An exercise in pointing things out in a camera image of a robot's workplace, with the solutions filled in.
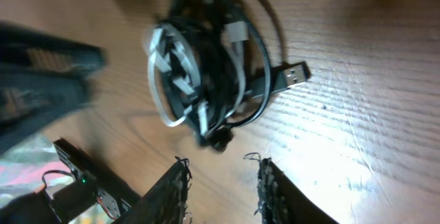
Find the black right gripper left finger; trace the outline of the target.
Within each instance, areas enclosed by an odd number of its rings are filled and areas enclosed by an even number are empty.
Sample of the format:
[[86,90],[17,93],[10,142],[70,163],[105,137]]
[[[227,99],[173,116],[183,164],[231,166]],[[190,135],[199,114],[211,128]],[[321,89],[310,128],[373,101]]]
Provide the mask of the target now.
[[154,186],[126,213],[117,224],[182,224],[192,175],[189,159],[176,162]]

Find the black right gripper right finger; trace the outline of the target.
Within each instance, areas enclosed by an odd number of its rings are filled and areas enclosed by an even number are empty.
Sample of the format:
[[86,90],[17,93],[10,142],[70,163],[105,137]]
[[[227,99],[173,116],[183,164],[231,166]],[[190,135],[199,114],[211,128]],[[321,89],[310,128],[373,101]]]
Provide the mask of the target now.
[[336,224],[269,158],[258,163],[258,210],[263,224]]

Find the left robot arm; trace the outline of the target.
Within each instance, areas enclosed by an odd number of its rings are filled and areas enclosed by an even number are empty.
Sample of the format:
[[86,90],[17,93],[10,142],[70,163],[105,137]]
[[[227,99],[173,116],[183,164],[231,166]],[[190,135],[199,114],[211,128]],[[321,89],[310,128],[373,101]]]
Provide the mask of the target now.
[[[31,49],[68,56],[68,70],[36,69]],[[91,75],[105,65],[99,47],[1,22],[1,152],[89,104]]]

